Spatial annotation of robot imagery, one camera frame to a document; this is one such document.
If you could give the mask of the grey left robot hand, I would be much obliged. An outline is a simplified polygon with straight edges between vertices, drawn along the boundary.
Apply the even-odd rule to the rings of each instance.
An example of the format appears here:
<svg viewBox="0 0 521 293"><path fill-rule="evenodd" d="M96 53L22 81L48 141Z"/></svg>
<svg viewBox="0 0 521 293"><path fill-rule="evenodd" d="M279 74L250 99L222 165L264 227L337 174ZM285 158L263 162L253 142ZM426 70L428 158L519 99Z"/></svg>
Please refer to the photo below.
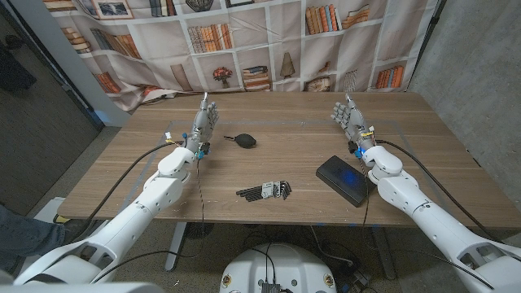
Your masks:
<svg viewBox="0 0 521 293"><path fill-rule="evenodd" d="M191 132L187 136L185 148L196 153L204 143L208 143L218 118L217 105L215 102L209 102L208 93L205 92Z"/></svg>

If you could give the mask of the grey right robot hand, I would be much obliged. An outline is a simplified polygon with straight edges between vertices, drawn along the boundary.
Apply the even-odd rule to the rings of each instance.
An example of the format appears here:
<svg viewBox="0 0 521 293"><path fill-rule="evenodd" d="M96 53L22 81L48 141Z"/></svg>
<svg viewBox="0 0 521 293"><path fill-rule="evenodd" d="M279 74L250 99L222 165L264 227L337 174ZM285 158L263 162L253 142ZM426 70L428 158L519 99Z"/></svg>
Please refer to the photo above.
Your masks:
<svg viewBox="0 0 521 293"><path fill-rule="evenodd" d="M375 146L374 127L366 123L350 94L345 94L345 100L345 103L335 104L331 119L344 131L350 152L363 155Z"/></svg>

